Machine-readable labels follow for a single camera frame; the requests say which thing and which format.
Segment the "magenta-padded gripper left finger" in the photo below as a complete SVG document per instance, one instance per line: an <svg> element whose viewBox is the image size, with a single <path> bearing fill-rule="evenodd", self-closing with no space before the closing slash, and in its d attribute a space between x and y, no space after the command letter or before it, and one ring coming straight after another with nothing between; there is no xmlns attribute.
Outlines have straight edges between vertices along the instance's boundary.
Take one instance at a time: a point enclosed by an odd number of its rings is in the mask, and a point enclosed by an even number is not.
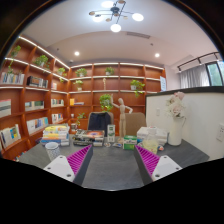
<svg viewBox="0 0 224 224"><path fill-rule="evenodd" d="M81 186L92 155L93 146L88 145L69 156L59 155L44 170Z"/></svg>

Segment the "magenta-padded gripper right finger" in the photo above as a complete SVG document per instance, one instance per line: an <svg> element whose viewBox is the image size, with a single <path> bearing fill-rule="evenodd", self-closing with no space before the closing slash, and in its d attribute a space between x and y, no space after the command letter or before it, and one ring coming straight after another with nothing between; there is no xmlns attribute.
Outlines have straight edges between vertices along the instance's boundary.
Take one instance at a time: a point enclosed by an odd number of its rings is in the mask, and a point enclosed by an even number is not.
<svg viewBox="0 0 224 224"><path fill-rule="evenodd" d="M181 170L168 155L158 156L138 145L134 148L134 156L144 185Z"/></svg>

